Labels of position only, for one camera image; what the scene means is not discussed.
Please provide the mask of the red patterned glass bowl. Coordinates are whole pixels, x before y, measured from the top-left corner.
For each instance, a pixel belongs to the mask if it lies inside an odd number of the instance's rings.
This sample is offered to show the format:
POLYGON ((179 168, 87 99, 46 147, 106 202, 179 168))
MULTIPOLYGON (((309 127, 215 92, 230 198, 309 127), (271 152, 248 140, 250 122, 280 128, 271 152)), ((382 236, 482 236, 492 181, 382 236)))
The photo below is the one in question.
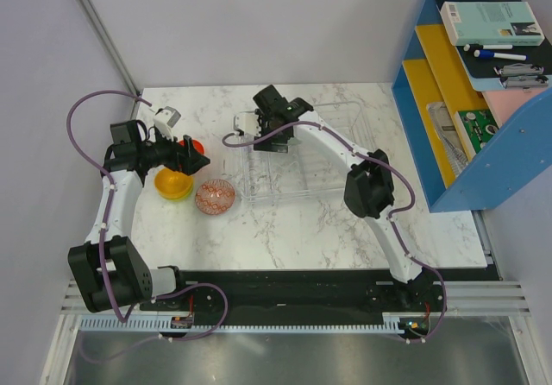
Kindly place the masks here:
POLYGON ((195 204, 203 214, 217 216, 229 211, 235 197, 235 189, 228 181, 206 180, 196 191, 195 204))

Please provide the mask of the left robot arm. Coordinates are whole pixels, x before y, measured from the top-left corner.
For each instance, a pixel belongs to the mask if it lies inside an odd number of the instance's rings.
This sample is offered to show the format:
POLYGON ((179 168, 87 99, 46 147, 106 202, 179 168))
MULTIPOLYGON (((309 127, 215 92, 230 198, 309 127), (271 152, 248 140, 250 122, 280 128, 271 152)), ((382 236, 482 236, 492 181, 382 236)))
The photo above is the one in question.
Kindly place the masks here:
POLYGON ((137 200, 150 170, 163 166, 191 176, 210 164, 189 136, 145 139, 143 122, 110 127, 109 145, 100 167, 103 194, 96 221, 80 246, 70 248, 68 264, 89 312, 115 311, 159 296, 171 310, 182 309, 189 289, 177 281, 178 269, 151 269, 130 239, 137 200))

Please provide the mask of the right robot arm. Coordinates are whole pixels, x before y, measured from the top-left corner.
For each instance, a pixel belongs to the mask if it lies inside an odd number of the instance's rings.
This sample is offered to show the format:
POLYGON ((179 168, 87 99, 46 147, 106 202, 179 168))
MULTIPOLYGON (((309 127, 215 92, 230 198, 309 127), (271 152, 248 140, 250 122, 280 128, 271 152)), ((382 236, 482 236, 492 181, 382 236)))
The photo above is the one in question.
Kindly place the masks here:
POLYGON ((398 220, 415 206, 410 182, 381 149, 370 151, 329 125, 302 98, 288 100, 269 85, 253 96, 255 150, 279 152, 291 139, 314 148, 345 175, 343 199, 349 211, 370 226, 387 259, 395 284, 395 300, 408 311, 417 309, 430 292, 436 271, 413 254, 413 240, 398 220))

